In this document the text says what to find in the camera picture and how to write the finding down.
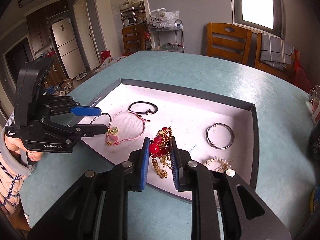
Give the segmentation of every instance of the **window frame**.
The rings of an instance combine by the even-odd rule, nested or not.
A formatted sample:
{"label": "window frame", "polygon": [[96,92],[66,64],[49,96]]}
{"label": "window frame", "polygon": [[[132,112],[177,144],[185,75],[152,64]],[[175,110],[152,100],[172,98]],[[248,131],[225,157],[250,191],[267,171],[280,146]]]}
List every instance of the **window frame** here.
{"label": "window frame", "polygon": [[273,36],[283,38],[284,36],[284,8],[283,0],[278,0],[274,5],[274,28],[270,29],[263,25],[242,20],[242,0],[231,0],[232,3],[232,22],[235,25],[244,26],[253,30],[267,33]]}

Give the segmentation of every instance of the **window pane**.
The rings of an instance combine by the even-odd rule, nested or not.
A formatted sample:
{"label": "window pane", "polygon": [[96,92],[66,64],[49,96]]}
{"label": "window pane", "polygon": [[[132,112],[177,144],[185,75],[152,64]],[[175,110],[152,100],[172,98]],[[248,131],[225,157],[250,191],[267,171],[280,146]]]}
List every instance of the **window pane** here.
{"label": "window pane", "polygon": [[242,19],[273,29],[273,0],[242,0]]}

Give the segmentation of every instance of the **gray cuff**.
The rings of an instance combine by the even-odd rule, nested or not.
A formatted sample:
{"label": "gray cuff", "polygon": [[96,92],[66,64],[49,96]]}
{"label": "gray cuff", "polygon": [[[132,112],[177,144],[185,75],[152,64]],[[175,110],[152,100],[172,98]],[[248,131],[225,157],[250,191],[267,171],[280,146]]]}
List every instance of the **gray cuff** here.
{"label": "gray cuff", "polygon": [[11,155],[10,151],[8,150],[4,142],[4,133],[5,132],[3,128],[2,132],[0,133],[0,152],[3,160],[10,167],[10,169],[13,170],[13,172],[19,174],[20,176],[28,177],[30,173],[33,171],[34,166],[23,166]]}

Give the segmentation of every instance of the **table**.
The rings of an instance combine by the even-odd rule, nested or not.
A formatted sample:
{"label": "table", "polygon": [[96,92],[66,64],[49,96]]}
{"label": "table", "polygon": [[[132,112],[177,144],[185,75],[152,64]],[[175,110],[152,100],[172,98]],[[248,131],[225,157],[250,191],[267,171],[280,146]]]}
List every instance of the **table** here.
{"label": "table", "polygon": [[[137,52],[93,76],[69,95],[87,105],[119,78],[213,92],[254,103],[260,134],[256,192],[295,236],[309,217],[317,167],[307,157],[313,128],[306,92],[268,73],[241,64],[184,53]],[[72,114],[56,116],[66,125]],[[20,191],[30,226],[87,170],[111,165],[79,142],[72,154],[44,154]],[[129,192],[128,237],[190,239],[191,204],[151,187]]]}

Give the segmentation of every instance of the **silver bolt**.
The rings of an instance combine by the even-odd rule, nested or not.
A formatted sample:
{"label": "silver bolt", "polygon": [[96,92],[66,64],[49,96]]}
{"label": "silver bolt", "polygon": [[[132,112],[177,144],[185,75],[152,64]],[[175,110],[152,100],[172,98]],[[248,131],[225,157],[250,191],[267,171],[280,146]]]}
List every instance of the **silver bolt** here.
{"label": "silver bolt", "polygon": [[226,170],[226,174],[230,177],[234,177],[236,172],[232,169],[228,169],[228,170]]}
{"label": "silver bolt", "polygon": [[196,161],[188,161],[188,165],[194,168],[198,165],[198,163]]}
{"label": "silver bolt", "polygon": [[84,173],[84,175],[87,177],[87,178],[92,178],[94,175],[95,175],[95,172],[94,171],[86,171]]}
{"label": "silver bolt", "polygon": [[122,166],[124,166],[125,168],[130,168],[132,166],[132,162],[125,161],[122,163]]}

